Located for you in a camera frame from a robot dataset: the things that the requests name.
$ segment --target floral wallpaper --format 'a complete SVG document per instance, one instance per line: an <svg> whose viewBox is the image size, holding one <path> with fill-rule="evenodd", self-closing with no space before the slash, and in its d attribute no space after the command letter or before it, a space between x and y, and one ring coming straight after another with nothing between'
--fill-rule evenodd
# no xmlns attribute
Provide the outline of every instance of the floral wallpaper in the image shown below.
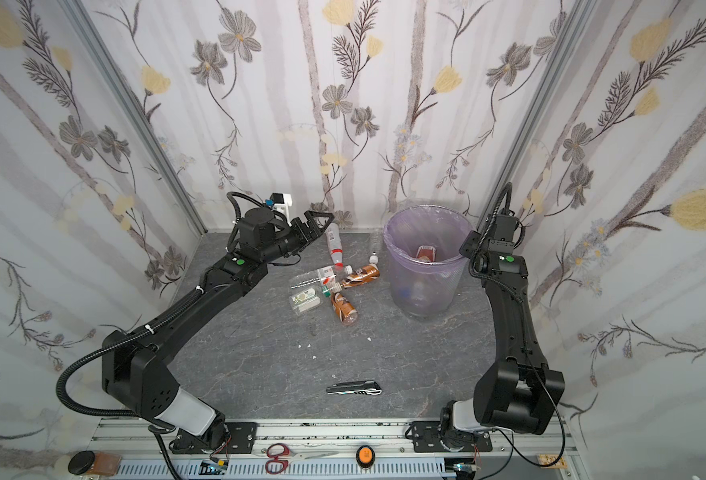
<svg viewBox="0 0 706 480"><path fill-rule="evenodd" d="M150 118L168 83L142 78ZM96 419L58 372L163 310L198 242L120 111L55 2L0 0L0 478L65 472ZM115 404L98 365L77 380Z"/></svg>
<svg viewBox="0 0 706 480"><path fill-rule="evenodd" d="M543 119L513 205L580 456L706 478L706 2L600 0Z"/></svg>
<svg viewBox="0 0 706 480"><path fill-rule="evenodd" d="M228 190L478 215L572 2L85 0L207 227Z"/></svg>

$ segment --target mesh trash can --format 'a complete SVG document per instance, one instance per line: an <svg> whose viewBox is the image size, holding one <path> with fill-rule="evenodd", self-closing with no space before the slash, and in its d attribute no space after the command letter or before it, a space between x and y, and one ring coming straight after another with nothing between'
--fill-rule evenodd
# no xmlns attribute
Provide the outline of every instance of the mesh trash can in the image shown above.
<svg viewBox="0 0 706 480"><path fill-rule="evenodd" d="M471 229L464 216L445 206L411 206L393 215L383 240L393 259L389 280L395 304L417 316L446 310L467 265L458 251ZM414 257L421 245L436 247L435 262Z"/></svg>

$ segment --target trash bin rim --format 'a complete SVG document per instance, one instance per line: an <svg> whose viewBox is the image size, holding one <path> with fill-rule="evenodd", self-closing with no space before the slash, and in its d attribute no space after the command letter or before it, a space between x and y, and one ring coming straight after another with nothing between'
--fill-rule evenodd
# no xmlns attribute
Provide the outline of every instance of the trash bin rim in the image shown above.
<svg viewBox="0 0 706 480"><path fill-rule="evenodd" d="M387 228L388 228L388 226L390 225L390 223L393 221L393 219L396 218L396 216L398 216L399 214L401 214L401 213L403 213L403 212L406 212L407 210L411 210L411 209L413 209L413 208L423 208L423 207L425 207L425 206L430 206L431 208L440 208L440 209L443 209L443 210L448 210L448 211L452 212L453 214L456 214L457 216L459 216L459 217L462 218L463 220L465 220L465 221L467 222L467 224L470 225L471 230L473 230L473 224L471 224L471 222L469 222L469 221L467 220L467 218L465 218L462 214L460 214L460 213L457 212L456 210L453 210L453 209L451 209L451 208L449 208L449 207L447 207L447 206L442 206L442 205L421 204L421 205L412 205L412 206L408 206L408 207L406 207L405 209L399 210L398 212L396 212L395 214L393 214L393 216L391 216L391 218L390 218L390 219L387 221L387 223L385 224L385 228L383 229L383 233L384 233L384 234L387 234L388 236L390 236L390 234L388 233L388 229L387 229ZM460 249L459 249L459 247L457 248L457 255L456 255L456 256L453 256L452 258L449 258L449 259L446 259L446 260L442 260L441 262L425 262L425 261L422 261L422 260L418 260L418 259L416 259L414 256L411 256L411 255L407 254L407 253L404 251L404 249L402 249L401 247L399 247L399 246L397 246L397 245L392 245L392 247L393 247L394 249L396 249L396 253L398 254L398 256L399 256L401 259L406 260L407 262L410 262L410 263L415 264L415 265L420 265L420 266L448 266L448 265L451 265L451 264L456 264L458 261L464 259L463 255L460 255L460 252L459 252Z"/></svg>

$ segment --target orange round object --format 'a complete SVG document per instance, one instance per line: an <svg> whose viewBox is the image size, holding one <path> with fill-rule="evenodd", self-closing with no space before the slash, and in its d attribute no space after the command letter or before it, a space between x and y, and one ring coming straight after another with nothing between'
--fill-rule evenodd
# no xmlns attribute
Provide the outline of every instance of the orange round object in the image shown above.
<svg viewBox="0 0 706 480"><path fill-rule="evenodd" d="M361 468L369 468L375 463L375 451L364 445L356 452L355 459Z"/></svg>

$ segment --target gray tabletop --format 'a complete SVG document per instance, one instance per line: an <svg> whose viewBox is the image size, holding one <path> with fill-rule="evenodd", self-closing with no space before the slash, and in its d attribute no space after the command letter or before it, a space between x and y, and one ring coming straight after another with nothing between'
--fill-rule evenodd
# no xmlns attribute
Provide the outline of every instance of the gray tabletop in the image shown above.
<svg viewBox="0 0 706 480"><path fill-rule="evenodd" d="M341 235L344 262L368 262L368 234ZM180 292L223 256L226 234L207 234ZM494 358L491 307L481 281L463 274L445 312L416 318L402 312L388 289L389 255L381 277L345 291L359 312L343 326L326 303L303 316L289 305L289 279L330 264L318 240L296 266L271 266L247 296L220 312L170 366L180 385L230 418L437 417L452 399L473 395ZM337 382L373 379L379 396L326 395Z"/></svg>

